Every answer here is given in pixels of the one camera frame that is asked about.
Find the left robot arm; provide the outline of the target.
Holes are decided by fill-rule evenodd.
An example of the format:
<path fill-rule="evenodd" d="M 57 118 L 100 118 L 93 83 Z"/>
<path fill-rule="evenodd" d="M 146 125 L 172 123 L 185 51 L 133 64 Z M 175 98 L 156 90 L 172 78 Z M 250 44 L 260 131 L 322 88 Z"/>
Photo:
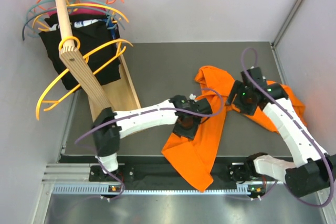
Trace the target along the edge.
<path fill-rule="evenodd" d="M 117 178 L 117 152 L 121 139 L 152 127 L 173 125 L 175 135 L 192 140 L 202 118 L 210 114 L 212 109 L 206 99 L 197 101 L 183 95 L 131 111 L 103 109 L 91 128 L 102 176 L 107 180 Z"/>

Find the orange trousers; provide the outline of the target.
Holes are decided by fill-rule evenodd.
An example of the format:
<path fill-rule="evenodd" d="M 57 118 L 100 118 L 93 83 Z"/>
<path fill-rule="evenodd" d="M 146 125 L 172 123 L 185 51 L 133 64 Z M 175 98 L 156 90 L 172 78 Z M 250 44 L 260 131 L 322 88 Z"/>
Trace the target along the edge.
<path fill-rule="evenodd" d="M 201 98 L 206 98 L 214 112 L 221 106 L 219 92 L 226 99 L 235 82 L 225 70 L 214 66 L 199 69 L 195 81 L 203 89 Z M 214 181 L 211 176 L 223 128 L 227 125 L 225 117 L 228 111 L 238 109 L 234 105 L 226 106 L 221 113 L 209 118 L 197 130 L 193 140 L 172 133 L 161 150 L 163 156 L 176 171 L 195 189 L 204 192 Z"/>

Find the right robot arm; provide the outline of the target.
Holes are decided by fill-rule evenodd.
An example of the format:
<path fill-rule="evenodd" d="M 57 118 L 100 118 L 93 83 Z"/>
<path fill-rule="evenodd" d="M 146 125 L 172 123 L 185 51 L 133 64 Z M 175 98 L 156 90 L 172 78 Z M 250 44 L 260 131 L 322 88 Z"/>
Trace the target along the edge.
<path fill-rule="evenodd" d="M 244 161 L 245 174 L 252 180 L 262 175 L 286 184 L 289 191 L 301 198 L 329 188 L 334 191 L 335 155 L 329 155 L 304 126 L 294 110 L 289 94 L 278 83 L 267 84 L 259 67 L 241 72 L 227 98 L 245 115 L 260 109 L 271 120 L 292 155 L 292 162 L 257 153 Z"/>

